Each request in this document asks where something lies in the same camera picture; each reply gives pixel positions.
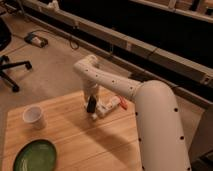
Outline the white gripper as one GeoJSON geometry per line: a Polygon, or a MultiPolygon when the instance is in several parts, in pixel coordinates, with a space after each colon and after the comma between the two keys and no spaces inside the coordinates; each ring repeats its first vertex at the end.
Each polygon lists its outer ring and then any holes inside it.
{"type": "Polygon", "coordinates": [[[97,104],[96,100],[99,100],[99,85],[93,81],[84,80],[83,93],[85,102],[88,102],[86,111],[88,113],[94,113],[97,104]]]}

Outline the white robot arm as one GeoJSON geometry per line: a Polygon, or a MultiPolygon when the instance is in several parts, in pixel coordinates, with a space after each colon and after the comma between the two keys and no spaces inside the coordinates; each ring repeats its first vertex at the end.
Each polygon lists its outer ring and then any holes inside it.
{"type": "Polygon", "coordinates": [[[167,84],[100,70],[95,55],[79,60],[73,69],[82,78],[86,96],[97,95],[101,85],[135,104],[142,171],[192,171],[179,107],[167,84]]]}

